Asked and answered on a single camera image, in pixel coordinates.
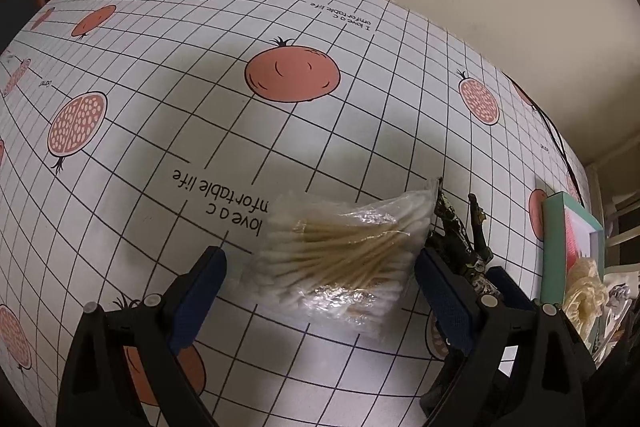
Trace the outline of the black gold transformer toy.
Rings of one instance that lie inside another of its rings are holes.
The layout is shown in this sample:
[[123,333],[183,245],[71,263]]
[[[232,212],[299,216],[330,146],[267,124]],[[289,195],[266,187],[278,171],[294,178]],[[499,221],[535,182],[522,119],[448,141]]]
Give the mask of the black gold transformer toy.
[[446,199],[442,179],[438,180],[435,216],[442,221],[444,234],[439,235],[437,242],[442,248],[446,265],[454,274],[464,277],[480,297],[491,295],[499,299],[501,294],[498,287],[486,275],[487,265],[494,259],[494,253],[487,245],[483,232],[485,211],[478,205],[475,194],[470,193],[468,199],[473,239],[469,239],[465,224]]

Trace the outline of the cotton swab bag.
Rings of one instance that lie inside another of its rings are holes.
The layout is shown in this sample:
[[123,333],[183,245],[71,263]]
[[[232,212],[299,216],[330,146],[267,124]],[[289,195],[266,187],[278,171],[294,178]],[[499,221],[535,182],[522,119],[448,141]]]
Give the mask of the cotton swab bag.
[[436,184],[357,206],[286,193],[240,282],[261,305],[378,337],[435,221]]

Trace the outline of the cream lace cloth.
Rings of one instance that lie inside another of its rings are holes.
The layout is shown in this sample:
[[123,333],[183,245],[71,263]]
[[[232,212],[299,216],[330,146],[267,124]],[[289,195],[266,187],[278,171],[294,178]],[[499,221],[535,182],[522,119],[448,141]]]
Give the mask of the cream lace cloth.
[[562,309],[584,343],[607,302],[608,288],[600,280],[596,260],[579,258],[567,272]]

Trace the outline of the pink hair roller clip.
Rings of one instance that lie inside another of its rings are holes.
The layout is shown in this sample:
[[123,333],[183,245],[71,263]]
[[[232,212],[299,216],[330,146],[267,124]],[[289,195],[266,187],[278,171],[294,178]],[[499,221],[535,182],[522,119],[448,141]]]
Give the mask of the pink hair roller clip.
[[580,258],[591,257],[592,228],[568,207],[564,210],[564,220],[566,265],[570,269]]

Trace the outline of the white teal-rimmed tray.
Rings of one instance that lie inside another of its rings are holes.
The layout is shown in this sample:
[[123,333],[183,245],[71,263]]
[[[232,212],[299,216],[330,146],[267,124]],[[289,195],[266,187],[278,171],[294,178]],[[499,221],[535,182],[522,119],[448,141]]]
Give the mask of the white teal-rimmed tray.
[[604,232],[600,222],[570,194],[542,203],[544,261],[540,299],[564,312],[587,348],[601,328],[608,291],[602,281]]

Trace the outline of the white shelf unit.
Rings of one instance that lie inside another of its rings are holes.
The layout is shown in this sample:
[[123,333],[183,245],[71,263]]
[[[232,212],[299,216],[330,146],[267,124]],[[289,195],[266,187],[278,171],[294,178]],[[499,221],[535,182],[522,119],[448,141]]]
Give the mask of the white shelf unit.
[[586,167],[591,211],[604,231],[606,273],[639,269],[639,138]]

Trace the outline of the pomegranate grid tablecloth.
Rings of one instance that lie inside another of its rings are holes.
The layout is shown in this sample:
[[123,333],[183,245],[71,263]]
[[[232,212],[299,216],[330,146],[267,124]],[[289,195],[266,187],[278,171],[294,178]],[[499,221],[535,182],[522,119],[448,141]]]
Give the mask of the pomegranate grid tablecloth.
[[439,178],[537,296],[535,190],[586,197],[524,83],[390,0],[52,0],[1,49],[1,366],[40,425],[82,308],[228,275],[195,343],[223,426],[419,426],[439,370],[409,285],[380,339],[236,283],[289,191],[367,204]]

